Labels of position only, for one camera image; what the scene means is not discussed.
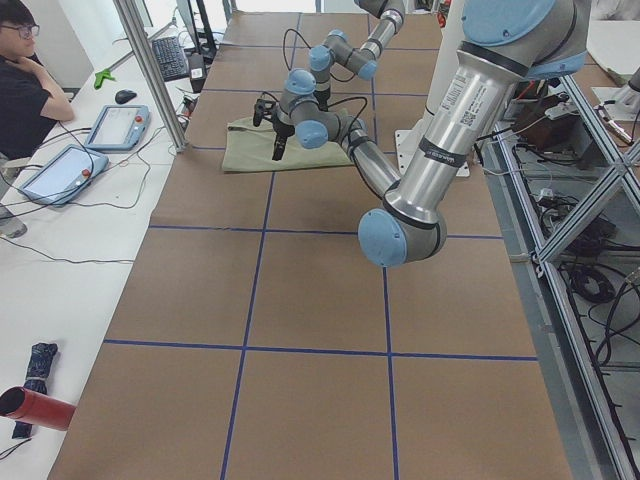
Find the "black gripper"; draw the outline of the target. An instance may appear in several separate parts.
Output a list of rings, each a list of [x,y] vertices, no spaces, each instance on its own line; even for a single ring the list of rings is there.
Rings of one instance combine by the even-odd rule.
[[[277,100],[258,99],[254,104],[253,126],[258,127],[263,120],[272,124],[276,138],[273,144],[273,161],[280,161],[283,158],[287,140],[295,134],[295,127],[285,115]]]

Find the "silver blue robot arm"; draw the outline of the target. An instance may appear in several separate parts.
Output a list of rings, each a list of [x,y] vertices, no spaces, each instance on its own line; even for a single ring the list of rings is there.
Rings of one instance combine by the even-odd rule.
[[[338,64],[363,80],[371,80],[382,52],[405,23],[407,7],[404,1],[362,0],[355,4],[379,20],[364,44],[355,48],[349,44],[344,32],[334,29],[322,44],[309,50],[309,70],[316,81],[314,96],[321,111],[329,108],[333,65]]]
[[[448,24],[462,28],[454,53],[458,66],[404,171],[388,161],[359,118],[327,104],[332,67],[373,78],[408,11],[401,1],[364,1],[361,8],[378,19],[367,41],[356,48],[341,31],[330,32],[311,49],[307,68],[290,71],[279,99],[255,103],[253,121],[272,124],[275,160],[283,157],[290,137],[307,149],[329,142],[341,146],[382,203],[361,218],[360,247],[372,263],[393,267],[429,258],[443,247],[446,223],[439,203],[514,87],[583,66],[591,5],[466,1],[460,13],[450,13]]]

